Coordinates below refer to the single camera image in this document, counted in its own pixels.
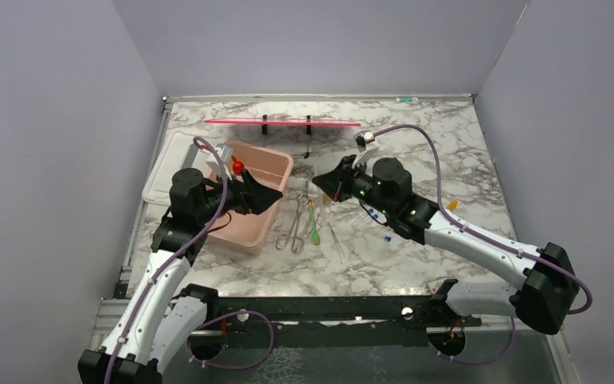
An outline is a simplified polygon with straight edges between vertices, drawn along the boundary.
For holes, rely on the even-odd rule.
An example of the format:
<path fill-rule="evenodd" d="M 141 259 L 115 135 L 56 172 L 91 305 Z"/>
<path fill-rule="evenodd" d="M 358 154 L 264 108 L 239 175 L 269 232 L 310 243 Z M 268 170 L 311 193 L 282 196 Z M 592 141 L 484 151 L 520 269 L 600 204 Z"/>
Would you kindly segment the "wash bottle red cap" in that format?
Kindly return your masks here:
<path fill-rule="evenodd" d="M 230 165 L 231 173 L 236 178 L 241 176 L 241 172 L 245 169 L 245 165 L 243 162 L 238 160 L 235 156 L 231 157 L 231 165 Z"/>

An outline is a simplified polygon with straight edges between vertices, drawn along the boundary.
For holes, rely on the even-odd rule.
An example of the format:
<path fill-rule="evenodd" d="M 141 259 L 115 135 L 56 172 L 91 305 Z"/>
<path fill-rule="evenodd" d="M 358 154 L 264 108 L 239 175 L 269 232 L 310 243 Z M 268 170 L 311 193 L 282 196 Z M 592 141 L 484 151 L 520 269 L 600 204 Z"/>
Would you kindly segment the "metal tweezers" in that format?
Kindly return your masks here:
<path fill-rule="evenodd" d="M 334 247 L 337 250 L 337 253 L 338 253 L 339 257 L 340 257 L 341 264 L 344 264 L 345 261 L 346 261 L 346 253 L 345 253 L 345 251 L 344 251 L 344 249 L 343 249 L 343 247 L 342 247 L 342 245 L 341 245 L 341 243 L 339 241 L 339 238 L 338 238 L 338 236 L 337 236 L 337 234 L 336 234 L 332 224 L 330 223 L 330 220 L 326 221 L 326 225 L 329 228 L 329 232 L 331 233 L 331 236 L 332 236 L 332 239 L 333 239 L 333 244 L 334 244 Z"/>

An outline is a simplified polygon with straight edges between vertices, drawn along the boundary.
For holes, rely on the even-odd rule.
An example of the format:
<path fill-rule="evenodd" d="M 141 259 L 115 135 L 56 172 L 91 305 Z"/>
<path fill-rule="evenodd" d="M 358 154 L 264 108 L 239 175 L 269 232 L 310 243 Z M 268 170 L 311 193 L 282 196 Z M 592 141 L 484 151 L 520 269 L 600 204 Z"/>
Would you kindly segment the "metal crucible tongs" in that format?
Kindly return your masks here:
<path fill-rule="evenodd" d="M 304 238 L 300 236 L 301 217 L 309 201 L 309 180 L 306 179 L 301 193 L 296 197 L 296 209 L 290 228 L 284 234 L 280 234 L 274 243 L 276 250 L 284 250 L 290 247 L 293 254 L 299 254 L 304 249 Z"/>

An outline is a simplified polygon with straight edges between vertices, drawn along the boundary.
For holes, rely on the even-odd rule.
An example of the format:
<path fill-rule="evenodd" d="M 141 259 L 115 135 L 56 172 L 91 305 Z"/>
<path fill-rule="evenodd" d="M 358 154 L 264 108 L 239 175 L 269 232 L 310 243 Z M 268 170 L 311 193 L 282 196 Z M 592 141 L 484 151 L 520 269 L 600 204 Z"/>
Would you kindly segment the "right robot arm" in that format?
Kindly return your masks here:
<path fill-rule="evenodd" d="M 335 202 L 356 198 L 385 216 L 385 225 L 404 239 L 447 250 L 490 270 L 504 284 L 458 282 L 429 304 L 442 326 L 461 315 L 497 314 L 519 318 L 542 334 L 557 334 L 571 314 L 580 284 L 565 248 L 539 248 L 472 226 L 413 190 L 413 178 L 395 158 L 382 158 L 370 174 L 345 156 L 313 184 Z"/>

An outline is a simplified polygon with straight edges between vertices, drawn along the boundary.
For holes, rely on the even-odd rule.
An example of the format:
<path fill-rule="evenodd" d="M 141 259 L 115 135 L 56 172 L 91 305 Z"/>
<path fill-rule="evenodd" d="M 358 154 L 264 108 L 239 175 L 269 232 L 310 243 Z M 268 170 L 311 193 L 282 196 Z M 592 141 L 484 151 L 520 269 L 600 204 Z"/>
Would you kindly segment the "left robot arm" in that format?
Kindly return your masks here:
<path fill-rule="evenodd" d="M 260 215 L 283 193 L 249 170 L 212 181 L 194 168 L 172 177 L 170 205 L 153 235 L 152 253 L 134 296 L 109 336 L 78 361 L 83 383 L 160 383 L 173 356 L 198 327 L 215 325 L 216 290 L 177 297 L 210 227 L 229 211 Z"/>

